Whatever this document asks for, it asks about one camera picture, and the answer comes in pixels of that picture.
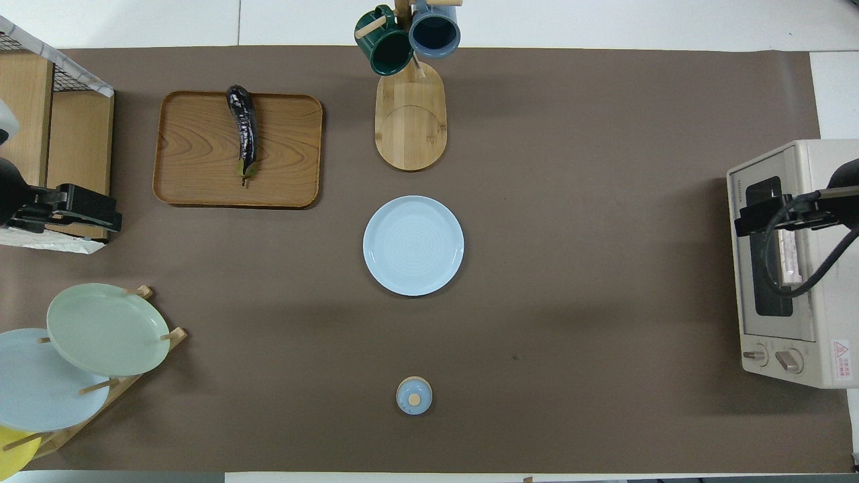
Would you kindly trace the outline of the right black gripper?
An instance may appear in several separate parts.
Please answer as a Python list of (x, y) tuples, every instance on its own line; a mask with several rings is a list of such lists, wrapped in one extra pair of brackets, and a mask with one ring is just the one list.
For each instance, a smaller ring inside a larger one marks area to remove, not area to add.
[(764, 201), (758, 201), (746, 205), (745, 216), (734, 220), (734, 233), (736, 237), (746, 237), (752, 233), (762, 233), (766, 226), (776, 217), (777, 213), (791, 200), (789, 195), (770, 197)]

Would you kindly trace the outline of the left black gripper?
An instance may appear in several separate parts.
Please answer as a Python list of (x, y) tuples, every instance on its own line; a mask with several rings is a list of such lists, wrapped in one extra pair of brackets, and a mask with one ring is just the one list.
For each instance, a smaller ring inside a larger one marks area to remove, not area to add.
[(59, 214), (70, 218), (70, 223), (105, 226), (113, 233), (121, 231), (123, 216), (117, 211), (117, 201), (113, 197), (70, 183), (60, 184), (59, 190), (65, 195), (59, 202)]

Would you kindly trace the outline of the beige toaster oven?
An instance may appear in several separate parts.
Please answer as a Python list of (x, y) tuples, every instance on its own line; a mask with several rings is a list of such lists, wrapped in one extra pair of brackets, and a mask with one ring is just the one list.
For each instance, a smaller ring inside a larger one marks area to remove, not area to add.
[[(819, 198), (859, 140), (795, 140), (727, 172), (742, 367), (814, 388), (859, 388), (859, 228), (775, 230), (800, 201)], [(746, 189), (767, 178), (797, 195), (764, 233), (736, 237)]]

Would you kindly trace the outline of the dark purple eggplant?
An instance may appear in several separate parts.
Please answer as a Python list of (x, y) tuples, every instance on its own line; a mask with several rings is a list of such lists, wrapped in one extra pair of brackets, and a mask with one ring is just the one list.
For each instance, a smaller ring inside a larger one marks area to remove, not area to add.
[(228, 108), (238, 129), (240, 186), (247, 187), (258, 173), (258, 119), (251, 94), (240, 85), (226, 91)]

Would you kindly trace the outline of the light blue round plate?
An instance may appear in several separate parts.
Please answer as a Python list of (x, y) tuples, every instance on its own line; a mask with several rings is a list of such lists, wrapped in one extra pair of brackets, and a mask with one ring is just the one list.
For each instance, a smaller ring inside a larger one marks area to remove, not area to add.
[(380, 286), (406, 297), (445, 287), (464, 260), (464, 232), (453, 211), (433, 198), (402, 196), (369, 217), (362, 255)]

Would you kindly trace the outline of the pale green plate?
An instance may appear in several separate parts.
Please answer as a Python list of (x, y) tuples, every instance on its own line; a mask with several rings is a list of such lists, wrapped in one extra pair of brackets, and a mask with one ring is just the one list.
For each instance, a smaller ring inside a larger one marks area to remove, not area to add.
[(142, 375), (170, 351), (170, 330), (160, 312), (144, 297), (101, 282), (57, 294), (47, 309), (46, 329), (65, 360), (105, 377)]

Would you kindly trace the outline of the rectangular wooden serving tray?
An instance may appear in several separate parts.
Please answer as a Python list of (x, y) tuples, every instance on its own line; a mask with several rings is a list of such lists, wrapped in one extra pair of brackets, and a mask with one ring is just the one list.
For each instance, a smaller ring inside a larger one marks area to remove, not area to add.
[(258, 172), (240, 174), (224, 91), (175, 91), (160, 105), (154, 195), (174, 206), (303, 209), (319, 193), (324, 110), (313, 96), (254, 93)]

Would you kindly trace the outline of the wooden plate rack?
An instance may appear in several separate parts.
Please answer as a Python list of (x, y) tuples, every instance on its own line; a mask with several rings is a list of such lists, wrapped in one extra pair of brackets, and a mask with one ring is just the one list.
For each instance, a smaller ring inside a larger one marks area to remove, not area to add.
[[(148, 302), (150, 302), (150, 297), (152, 296), (152, 290), (147, 285), (142, 285), (139, 288), (124, 288), (124, 290), (126, 293), (138, 294), (139, 296), (144, 297), (144, 299), (146, 299)], [(172, 349), (174, 349), (180, 342), (182, 342), (185, 339), (185, 336), (187, 336), (187, 334), (185, 333), (185, 330), (180, 328), (180, 327), (170, 328), (168, 326), (168, 328), (169, 328), (170, 332), (169, 332), (169, 334), (165, 335), (165, 339), (167, 339), (170, 342), (170, 351), (169, 352), (171, 352)], [(42, 343), (46, 343), (46, 342), (51, 343), (51, 340), (48, 337), (48, 333), (47, 333), (47, 337), (43, 337), (43, 339), (41, 339), (40, 341)], [(84, 421), (78, 425), (70, 426), (70, 427), (67, 427), (65, 429), (57, 430), (57, 431), (40, 432), (41, 444), (39, 446), (39, 449), (35, 453), (34, 458), (39, 458), (41, 455), (46, 455), (47, 453), (53, 453), (56, 450), (58, 450), (59, 447), (62, 447), (65, 443), (70, 441), (71, 438), (76, 436), (76, 434), (78, 432), (82, 431), (86, 425), (88, 425), (92, 420), (96, 419), (99, 415), (101, 415), (101, 413), (103, 413), (105, 409), (108, 409), (108, 407), (110, 407), (111, 404), (113, 404), (114, 401), (116, 401), (117, 398), (119, 398), (120, 395), (123, 394), (123, 392), (125, 392), (129, 388), (131, 388), (132, 385), (135, 384), (144, 374), (137, 375), (137, 376), (131, 376), (131, 377), (107, 377), (107, 381), (105, 381), (105, 382), (98, 383), (92, 387), (82, 389), (80, 391), (81, 394), (88, 394), (88, 392), (95, 391), (101, 387), (108, 387), (109, 388), (109, 394), (108, 394), (107, 400), (105, 401), (104, 406), (101, 407), (101, 409), (99, 409), (98, 412), (95, 413), (94, 416), (92, 416), (91, 418), (87, 419), (86, 421)]]

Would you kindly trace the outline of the brown table mat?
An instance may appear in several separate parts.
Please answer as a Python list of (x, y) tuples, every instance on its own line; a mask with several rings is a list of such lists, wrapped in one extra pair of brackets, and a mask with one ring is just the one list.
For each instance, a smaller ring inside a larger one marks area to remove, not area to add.
[[(154, 289), (188, 338), (34, 470), (850, 473), (846, 393), (742, 369), (725, 174), (819, 135), (807, 53), (460, 49), (441, 159), (374, 143), (350, 47), (70, 51), (116, 92), (123, 229), (78, 256), (0, 247), (0, 331), (80, 282)], [(311, 95), (307, 210), (174, 207), (152, 190), (174, 91)], [(370, 275), (381, 205), (421, 195), (464, 232), (422, 297)], [(423, 415), (399, 383), (432, 386)]]

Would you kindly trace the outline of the light blue racked plate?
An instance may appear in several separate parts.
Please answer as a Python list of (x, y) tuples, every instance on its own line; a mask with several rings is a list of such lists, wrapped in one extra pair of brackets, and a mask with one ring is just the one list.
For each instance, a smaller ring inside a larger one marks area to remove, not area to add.
[(0, 425), (19, 431), (49, 432), (78, 425), (104, 406), (108, 387), (88, 394), (84, 388), (107, 381), (71, 364), (43, 328), (0, 333)]

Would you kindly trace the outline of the yellow plate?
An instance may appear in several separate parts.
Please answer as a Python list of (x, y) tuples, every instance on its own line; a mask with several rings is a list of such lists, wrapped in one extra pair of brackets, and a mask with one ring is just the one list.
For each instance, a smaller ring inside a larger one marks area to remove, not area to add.
[(40, 432), (18, 431), (0, 425), (0, 481), (18, 473), (34, 458)]

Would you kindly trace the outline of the wooden mug tree stand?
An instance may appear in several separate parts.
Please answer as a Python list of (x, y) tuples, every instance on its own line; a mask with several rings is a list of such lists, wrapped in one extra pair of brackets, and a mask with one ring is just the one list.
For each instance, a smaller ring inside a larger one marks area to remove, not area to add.
[[(408, 35), (413, 0), (390, 7)], [(416, 172), (438, 161), (447, 147), (447, 102), (441, 76), (413, 50), (412, 61), (392, 76), (379, 76), (375, 95), (375, 146), (393, 168)]]

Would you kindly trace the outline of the dark green mug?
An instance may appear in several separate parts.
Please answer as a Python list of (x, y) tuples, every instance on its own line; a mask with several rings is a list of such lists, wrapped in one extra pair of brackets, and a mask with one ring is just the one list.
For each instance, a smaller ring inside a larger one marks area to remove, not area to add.
[(396, 13), (386, 4), (377, 5), (356, 22), (354, 39), (369, 66), (380, 76), (397, 74), (412, 61), (408, 33), (400, 27)]

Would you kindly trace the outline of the small blue lidded jar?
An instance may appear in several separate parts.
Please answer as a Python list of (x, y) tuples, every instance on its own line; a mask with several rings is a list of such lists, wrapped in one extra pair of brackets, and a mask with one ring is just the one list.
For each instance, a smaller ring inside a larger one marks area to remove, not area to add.
[(423, 377), (406, 377), (395, 391), (395, 401), (405, 415), (423, 415), (433, 403), (432, 386)]

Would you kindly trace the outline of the blue grey mug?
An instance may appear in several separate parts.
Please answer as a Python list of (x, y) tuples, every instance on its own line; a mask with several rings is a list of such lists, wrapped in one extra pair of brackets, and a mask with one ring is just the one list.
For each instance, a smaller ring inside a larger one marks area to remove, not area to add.
[(421, 57), (445, 58), (460, 45), (456, 9), (462, 0), (413, 0), (409, 32), (412, 49)]

